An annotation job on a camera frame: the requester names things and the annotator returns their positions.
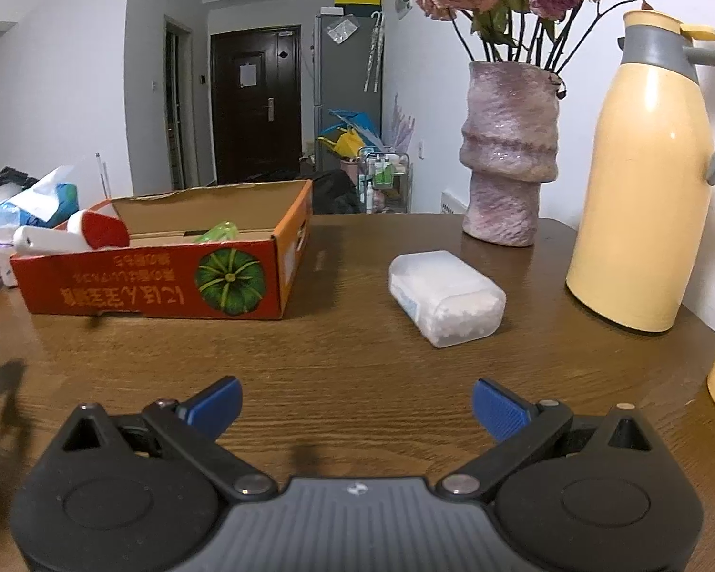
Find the gray refrigerator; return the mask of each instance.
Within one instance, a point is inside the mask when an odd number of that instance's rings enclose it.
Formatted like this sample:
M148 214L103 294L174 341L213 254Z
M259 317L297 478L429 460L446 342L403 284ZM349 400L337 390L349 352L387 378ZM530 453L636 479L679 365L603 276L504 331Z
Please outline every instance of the gray refrigerator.
M341 45L328 35L327 28L340 20L335 15L318 15L315 23L315 138L320 132L339 123L328 110L365 112L381 133L382 84L374 93L374 75L368 92L364 91L371 40L376 20L356 17L360 27ZM339 159L322 143L316 142L316 169L340 169Z

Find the pink ceramic vase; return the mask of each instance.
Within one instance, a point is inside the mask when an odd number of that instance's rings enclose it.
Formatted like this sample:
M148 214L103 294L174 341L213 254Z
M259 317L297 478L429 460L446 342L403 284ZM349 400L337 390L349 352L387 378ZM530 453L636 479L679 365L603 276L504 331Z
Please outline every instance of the pink ceramic vase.
M463 230L481 241L529 247L542 183L559 175L557 75L520 62L472 62L460 162L473 171Z

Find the wood grain surface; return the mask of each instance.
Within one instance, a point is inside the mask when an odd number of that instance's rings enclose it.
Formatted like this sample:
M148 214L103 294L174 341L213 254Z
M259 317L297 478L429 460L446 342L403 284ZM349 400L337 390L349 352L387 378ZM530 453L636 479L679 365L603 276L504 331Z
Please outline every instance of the wood grain surface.
M574 238L549 220L534 248L509 249L463 235L455 216L316 218L280 322L31 317L18 291L0 291L0 572L25 570L10 499L75 405L135 412L224 374L242 380L245 406L221 442L281 483L292 473L439 479L492 445L470 411L482 376L576 412L635 403L705 507L688 569L715 571L715 406L705 385L715 333L685 309L662 336L594 317L564 287ZM394 257L438 249L508 294L495 336L439 351L394 303Z

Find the thermos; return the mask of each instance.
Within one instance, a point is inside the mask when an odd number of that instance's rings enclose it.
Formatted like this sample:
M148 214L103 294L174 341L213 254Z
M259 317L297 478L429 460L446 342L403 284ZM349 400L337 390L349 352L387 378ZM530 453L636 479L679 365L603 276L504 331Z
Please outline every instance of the thermos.
M618 324L669 330L715 185L715 147L696 65L715 30L653 10L625 15L623 59L596 129L585 213L566 285Z

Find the orange cardboard box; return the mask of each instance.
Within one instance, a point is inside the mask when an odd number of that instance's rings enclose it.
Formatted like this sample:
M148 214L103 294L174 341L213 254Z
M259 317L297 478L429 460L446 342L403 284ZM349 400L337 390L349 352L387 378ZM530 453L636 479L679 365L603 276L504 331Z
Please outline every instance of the orange cardboard box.
M128 249L11 260L35 314L150 318L282 318L313 216L311 181L241 184L109 200ZM219 223L238 242L194 241Z

